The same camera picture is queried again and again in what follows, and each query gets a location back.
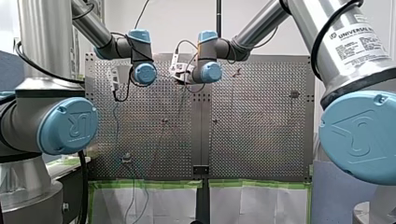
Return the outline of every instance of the metal bracket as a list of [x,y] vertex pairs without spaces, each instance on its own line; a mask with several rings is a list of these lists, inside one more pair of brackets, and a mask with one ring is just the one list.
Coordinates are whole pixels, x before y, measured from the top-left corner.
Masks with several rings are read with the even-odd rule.
[[192,170],[195,175],[209,175],[208,165],[194,165]]

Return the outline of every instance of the universal robots logo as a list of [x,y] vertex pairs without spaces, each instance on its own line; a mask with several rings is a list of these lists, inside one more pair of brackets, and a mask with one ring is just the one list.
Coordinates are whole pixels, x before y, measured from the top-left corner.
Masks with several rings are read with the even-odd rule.
[[91,113],[82,112],[70,115],[70,141],[78,141],[90,136]]
[[337,37],[337,33],[332,33],[331,35],[330,35],[330,39],[335,39]]

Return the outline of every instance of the white paper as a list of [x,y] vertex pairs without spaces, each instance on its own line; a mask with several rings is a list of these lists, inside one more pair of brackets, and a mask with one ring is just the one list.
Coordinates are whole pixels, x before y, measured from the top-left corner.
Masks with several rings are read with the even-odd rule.
[[211,223],[306,224],[307,193],[307,189],[212,188]]
[[196,189],[155,189],[152,199],[155,217],[195,217]]
[[242,188],[213,188],[210,190],[210,222],[239,224]]
[[278,189],[276,224],[306,223],[306,189]]
[[127,223],[136,224],[190,224],[195,218],[196,189],[97,189],[93,194],[93,224],[125,224],[124,216],[128,211]]
[[275,224],[276,195],[277,189],[242,187],[239,223]]

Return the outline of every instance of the green tape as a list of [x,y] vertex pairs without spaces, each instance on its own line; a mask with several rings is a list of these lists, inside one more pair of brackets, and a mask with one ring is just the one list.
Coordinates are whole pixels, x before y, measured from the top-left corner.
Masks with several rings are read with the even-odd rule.
[[237,188],[242,187],[241,180],[209,180],[210,188]]
[[76,164],[79,164],[79,158],[67,159],[65,161],[56,160],[56,161],[52,161],[52,162],[47,163],[47,165],[54,165],[54,164],[76,165]]
[[306,201],[306,224],[311,224],[311,215],[312,215],[312,184],[306,183],[309,187],[307,192],[307,201]]
[[228,180],[209,180],[210,188],[242,188],[242,187],[260,187],[272,189],[308,189],[305,183],[301,182],[278,182],[262,181],[247,179],[228,179]]
[[92,224],[92,216],[93,216],[93,194],[95,193],[95,185],[89,185],[89,193],[90,193],[90,206],[89,206],[89,218],[88,218],[88,223]]
[[96,189],[198,189],[202,181],[147,181],[147,180],[117,180],[117,181],[92,181]]

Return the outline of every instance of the black pole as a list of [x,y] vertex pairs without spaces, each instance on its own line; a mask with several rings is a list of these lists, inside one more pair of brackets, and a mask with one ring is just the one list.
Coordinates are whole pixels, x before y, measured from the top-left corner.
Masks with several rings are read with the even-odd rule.
[[217,6],[217,16],[216,16],[216,30],[218,32],[219,37],[221,37],[221,0],[217,0],[218,1],[218,6]]

